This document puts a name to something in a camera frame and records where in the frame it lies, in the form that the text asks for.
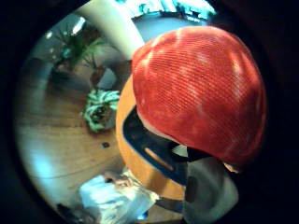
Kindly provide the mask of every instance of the floor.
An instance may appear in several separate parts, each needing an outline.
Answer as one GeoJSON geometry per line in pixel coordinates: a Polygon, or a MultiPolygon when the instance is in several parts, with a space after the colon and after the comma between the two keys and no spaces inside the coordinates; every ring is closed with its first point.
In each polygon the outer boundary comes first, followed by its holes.
{"type": "MultiPolygon", "coordinates": [[[[190,25],[187,21],[150,15],[136,22],[147,41],[166,30],[190,25]]],[[[51,64],[31,59],[23,68],[15,102],[15,130],[23,166],[38,193],[55,208],[79,203],[78,187],[106,170],[120,172],[124,163],[115,130],[90,133],[80,112],[90,90],[89,77],[50,75],[51,64]],[[109,142],[110,147],[101,144],[109,142]]],[[[130,64],[111,65],[120,90],[130,64]]],[[[181,214],[154,205],[140,223],[178,223],[181,214]]]]}

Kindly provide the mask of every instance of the person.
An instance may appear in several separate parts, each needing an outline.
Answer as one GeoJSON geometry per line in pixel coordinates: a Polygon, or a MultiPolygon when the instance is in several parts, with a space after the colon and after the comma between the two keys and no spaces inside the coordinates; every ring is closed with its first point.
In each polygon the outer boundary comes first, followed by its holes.
{"type": "Polygon", "coordinates": [[[236,174],[263,145],[265,87],[249,49],[220,28],[184,27],[138,49],[132,76],[144,127],[187,147],[183,221],[220,220],[243,200],[236,174]]]}
{"type": "Polygon", "coordinates": [[[127,168],[119,175],[106,171],[85,182],[78,190],[82,206],[58,211],[71,223],[130,224],[146,217],[159,196],[144,189],[127,168]]]}

